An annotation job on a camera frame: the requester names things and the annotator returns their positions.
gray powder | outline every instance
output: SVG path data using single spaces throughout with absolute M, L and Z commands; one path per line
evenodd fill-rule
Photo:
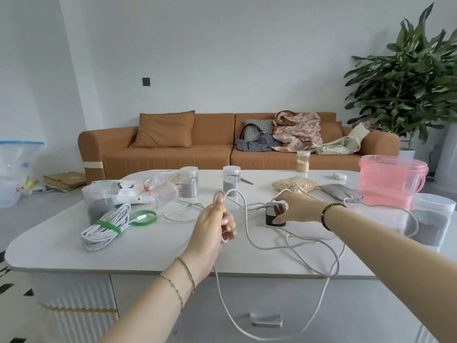
M 112 198 L 90 201 L 87 206 L 87 215 L 89 216 L 90 224 L 94 225 L 95 221 L 100 220 L 102 216 L 114 208 L 114 200 Z
M 445 215 L 427 210 L 412 210 L 419 221 L 419 230 L 412 240 L 425 244 L 426 246 L 439 247 L 443 242 L 449 219 Z M 415 222 L 411 217 L 408 218 L 405 234 L 412 234 L 415 230 Z
M 224 178 L 224 192 L 227 193 L 227 191 L 232 190 L 232 189 L 238 189 L 238 179 L 235 176 L 227 176 Z M 227 196 L 236 196 L 236 195 L 238 195 L 238 193 L 236 191 L 232 191 Z
M 198 196 L 198 179 L 193 181 L 189 178 L 185 179 L 181 184 L 181 195 L 183 197 L 192 198 Z

jar of grains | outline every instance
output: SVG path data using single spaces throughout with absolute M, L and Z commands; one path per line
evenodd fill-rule
M 309 171 L 309 157 L 311 152 L 309 150 L 299 150 L 297 152 L 297 172 Z

green rubber band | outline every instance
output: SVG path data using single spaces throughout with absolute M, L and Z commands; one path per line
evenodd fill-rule
M 121 229 L 119 229 L 116 225 L 108 223 L 107 221 L 97 220 L 97 221 L 94 222 L 94 225 L 95 224 L 101 225 L 103 227 L 106 227 L 107 229 L 116 231 L 118 236 L 122 233 Z
M 151 220 L 148 220 L 148 221 L 132 221 L 134 219 L 137 219 L 140 215 L 145 215 L 145 214 L 153 215 L 154 217 Z M 148 210 L 148 209 L 139 210 L 139 211 L 133 212 L 130 215 L 130 221 L 132 221 L 132 225 L 135 225 L 135 226 L 151 225 L 156 220 L 157 220 L 157 214 L 154 211 L 151 211 L 151 210 Z

fingernail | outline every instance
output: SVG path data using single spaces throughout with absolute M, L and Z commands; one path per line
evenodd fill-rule
M 223 204 L 224 203 L 224 195 L 222 195 L 221 192 L 217 192 L 216 195 L 214 195 L 214 202 L 216 204 Z

beaded bracelet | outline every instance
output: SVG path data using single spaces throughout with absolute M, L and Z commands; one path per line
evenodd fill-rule
M 322 226 L 323 226 L 324 228 L 326 228 L 328 231 L 330 231 L 330 229 L 327 227 L 327 225 L 325 225 L 325 223 L 324 223 L 324 221 L 323 221 L 323 215 L 324 215 L 325 212 L 327 212 L 327 210 L 328 210 L 330 207 L 332 207 L 332 206 L 343 206 L 343 207 L 347 208 L 346 205 L 345 205 L 344 203 L 335 202 L 335 203 L 329 204 L 327 207 L 325 207 L 325 208 L 323 209 L 322 214 L 321 214 L 321 216 L 320 216 L 320 221 L 322 222 Z

